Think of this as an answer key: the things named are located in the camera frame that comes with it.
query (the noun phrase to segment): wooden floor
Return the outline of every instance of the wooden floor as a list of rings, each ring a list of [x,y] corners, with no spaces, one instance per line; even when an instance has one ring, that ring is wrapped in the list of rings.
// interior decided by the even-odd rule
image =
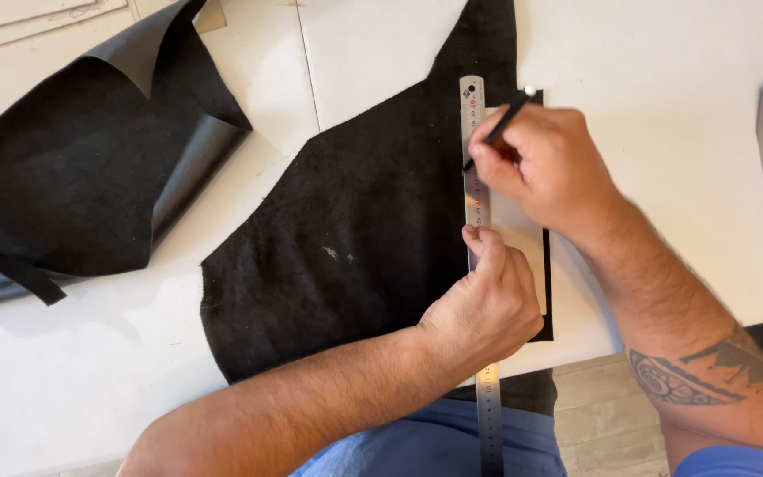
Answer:
[[[570,477],[670,475],[658,413],[626,358],[607,356],[555,369],[555,434]],[[48,477],[114,477],[122,461]]]

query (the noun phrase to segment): left hand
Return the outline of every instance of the left hand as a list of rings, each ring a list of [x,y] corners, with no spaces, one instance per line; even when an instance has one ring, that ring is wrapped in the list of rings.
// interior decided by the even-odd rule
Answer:
[[[517,352],[544,327],[532,269],[498,232],[466,226],[464,242],[476,269],[435,301],[420,320],[450,356],[481,369]]]

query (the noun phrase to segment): hand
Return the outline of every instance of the hand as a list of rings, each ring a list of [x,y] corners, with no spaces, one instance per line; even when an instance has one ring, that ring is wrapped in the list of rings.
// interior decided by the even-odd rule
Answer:
[[[584,116],[527,104],[493,146],[484,144],[507,109],[473,132],[470,154],[479,178],[577,246],[608,233],[627,201],[611,181]]]
[[[473,272],[429,307],[420,326],[475,371],[511,356],[544,328],[525,255],[498,232],[470,225],[464,242],[479,257]]]

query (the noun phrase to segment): person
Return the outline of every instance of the person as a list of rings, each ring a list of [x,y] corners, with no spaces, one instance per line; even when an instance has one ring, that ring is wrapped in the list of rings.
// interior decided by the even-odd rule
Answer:
[[[611,181],[584,116],[528,104],[479,176],[574,244],[607,295],[675,477],[763,476],[763,355]],[[419,324],[273,369],[159,418],[120,477],[480,475],[476,405],[438,399],[544,326],[525,256],[464,227],[478,266]],[[548,413],[503,408],[508,475],[567,475]]]

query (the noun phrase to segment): forearm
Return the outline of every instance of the forearm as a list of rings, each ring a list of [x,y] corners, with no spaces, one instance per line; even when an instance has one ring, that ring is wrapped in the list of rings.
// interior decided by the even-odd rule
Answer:
[[[286,475],[325,446],[417,411],[475,373],[422,327],[346,344],[155,421],[121,477]]]
[[[671,462],[714,444],[763,447],[763,354],[625,202],[579,249],[613,308],[629,364],[661,412]]]

